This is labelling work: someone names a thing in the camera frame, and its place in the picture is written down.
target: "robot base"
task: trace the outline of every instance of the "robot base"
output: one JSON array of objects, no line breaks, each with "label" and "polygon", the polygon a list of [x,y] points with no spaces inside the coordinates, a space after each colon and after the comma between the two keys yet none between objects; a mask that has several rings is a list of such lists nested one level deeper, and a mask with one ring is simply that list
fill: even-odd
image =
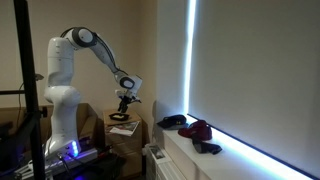
[{"label": "robot base", "polygon": [[[74,160],[71,157],[66,156],[65,161],[66,161],[69,169],[72,169],[72,168],[75,168],[75,167],[81,165],[81,163],[87,163],[91,160],[96,159],[97,157],[98,157],[98,152],[96,149],[93,148],[93,149],[87,150],[85,152],[81,152],[76,157],[77,160]],[[32,168],[30,169],[29,166],[30,165],[26,165],[26,166],[18,169],[17,171],[15,171],[16,177],[20,177],[18,179],[21,179],[21,180],[33,179],[33,171],[32,171]],[[45,173],[46,173],[46,177],[47,177],[46,179],[52,179],[52,176],[60,174],[64,171],[66,171],[66,169],[61,161],[54,163],[50,166],[46,166],[46,168],[45,168]]]}]

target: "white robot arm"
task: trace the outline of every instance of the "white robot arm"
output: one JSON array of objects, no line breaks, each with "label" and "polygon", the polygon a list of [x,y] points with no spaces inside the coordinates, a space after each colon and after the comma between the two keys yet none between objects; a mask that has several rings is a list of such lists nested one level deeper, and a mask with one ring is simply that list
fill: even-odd
[{"label": "white robot arm", "polygon": [[142,83],[141,78],[128,76],[116,66],[111,49],[98,34],[84,27],[74,27],[63,32],[61,37],[52,38],[48,47],[48,84],[44,96],[53,103],[54,109],[52,136],[45,146],[46,163],[57,159],[59,154],[77,156],[81,151],[76,126],[76,111],[81,96],[70,83],[74,51],[84,48],[90,48],[110,68],[116,82],[126,89],[116,92],[121,98],[118,111],[125,113],[128,104],[140,102],[137,91]]}]

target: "windowsill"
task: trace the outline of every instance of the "windowsill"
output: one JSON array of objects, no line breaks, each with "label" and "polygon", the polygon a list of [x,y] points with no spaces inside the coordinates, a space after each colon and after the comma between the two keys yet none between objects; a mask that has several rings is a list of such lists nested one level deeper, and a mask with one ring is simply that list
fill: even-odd
[{"label": "windowsill", "polygon": [[[190,174],[188,175],[188,173],[192,171],[200,171],[200,173],[204,174],[202,177],[205,178],[199,178],[198,176],[191,179],[283,179],[277,174],[265,169],[263,166],[260,166],[259,164],[238,153],[232,149],[232,147],[215,140],[214,137],[208,142],[218,144],[223,149],[217,155],[212,155],[210,153],[197,153],[192,145],[191,139],[180,136],[177,131],[165,130],[163,133],[165,137],[164,140],[171,141],[165,142],[165,149],[170,149],[167,150],[168,154],[188,179],[190,179],[190,177],[188,177]],[[187,168],[183,167],[186,165],[187,161],[185,156],[184,158],[179,159],[178,156],[181,155],[180,153],[185,154],[191,163],[195,165],[197,170],[191,170],[190,166]]]}]

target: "radiator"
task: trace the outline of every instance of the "radiator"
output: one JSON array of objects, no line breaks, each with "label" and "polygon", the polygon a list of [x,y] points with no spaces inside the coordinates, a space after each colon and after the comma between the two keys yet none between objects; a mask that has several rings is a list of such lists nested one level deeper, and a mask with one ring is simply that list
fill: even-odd
[{"label": "radiator", "polygon": [[145,145],[144,153],[147,180],[186,180],[167,152],[158,145]]}]

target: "black stand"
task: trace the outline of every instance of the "black stand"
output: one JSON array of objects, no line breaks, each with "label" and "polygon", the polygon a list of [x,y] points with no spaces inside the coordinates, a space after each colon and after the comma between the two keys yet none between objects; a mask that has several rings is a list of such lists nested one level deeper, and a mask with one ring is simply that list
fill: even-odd
[{"label": "black stand", "polygon": [[0,95],[25,94],[27,116],[14,137],[1,142],[1,156],[10,150],[16,151],[19,144],[26,141],[26,134],[30,135],[31,153],[33,160],[34,178],[45,179],[44,156],[41,146],[40,117],[34,60],[31,42],[28,4],[26,0],[14,0],[16,25],[20,49],[21,68],[23,74],[24,91],[0,91]]}]

